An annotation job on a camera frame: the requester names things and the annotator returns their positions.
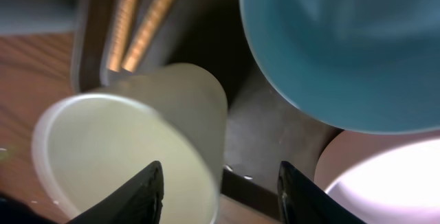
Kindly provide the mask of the white bowl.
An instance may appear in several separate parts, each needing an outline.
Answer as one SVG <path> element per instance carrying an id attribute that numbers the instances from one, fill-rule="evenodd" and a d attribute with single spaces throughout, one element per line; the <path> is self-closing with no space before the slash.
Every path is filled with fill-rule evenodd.
<path id="1" fill-rule="evenodd" d="M 438 223 L 439 132 L 344 131 L 323 150 L 314 182 L 366 223 Z"/>

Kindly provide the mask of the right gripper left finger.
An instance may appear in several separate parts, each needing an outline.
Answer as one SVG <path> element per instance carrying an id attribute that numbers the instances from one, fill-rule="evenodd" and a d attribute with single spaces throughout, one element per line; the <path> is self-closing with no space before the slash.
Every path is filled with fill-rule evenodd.
<path id="1" fill-rule="evenodd" d="M 70 224 L 158 224 L 164 198 L 159 161 L 151 162 L 101 202 L 70 220 Z"/>

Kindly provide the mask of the light blue bowl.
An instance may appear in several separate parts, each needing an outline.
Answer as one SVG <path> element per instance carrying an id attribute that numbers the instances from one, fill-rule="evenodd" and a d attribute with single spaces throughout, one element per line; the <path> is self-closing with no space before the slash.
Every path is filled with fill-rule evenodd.
<path id="1" fill-rule="evenodd" d="M 439 128 L 439 0 L 239 0 L 272 86 L 326 124 L 364 133 Z"/>

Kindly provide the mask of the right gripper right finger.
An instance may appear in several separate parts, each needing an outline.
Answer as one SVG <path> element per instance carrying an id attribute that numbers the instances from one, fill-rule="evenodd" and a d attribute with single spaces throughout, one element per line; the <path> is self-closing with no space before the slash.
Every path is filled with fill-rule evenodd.
<path id="1" fill-rule="evenodd" d="M 364 224 L 288 161 L 280 163 L 277 188 L 285 224 Z"/>

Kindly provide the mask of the white cup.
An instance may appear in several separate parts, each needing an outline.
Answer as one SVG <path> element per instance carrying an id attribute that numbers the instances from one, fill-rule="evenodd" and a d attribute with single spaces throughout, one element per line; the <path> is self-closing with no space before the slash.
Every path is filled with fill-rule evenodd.
<path id="1" fill-rule="evenodd" d="M 215 126 L 227 113 L 210 94 L 196 97 L 216 79 L 188 63 L 133 77 L 62 99 L 44 112 L 32 139 L 42 186 L 74 219 L 159 161 L 160 222 L 214 223 L 226 133 Z"/>

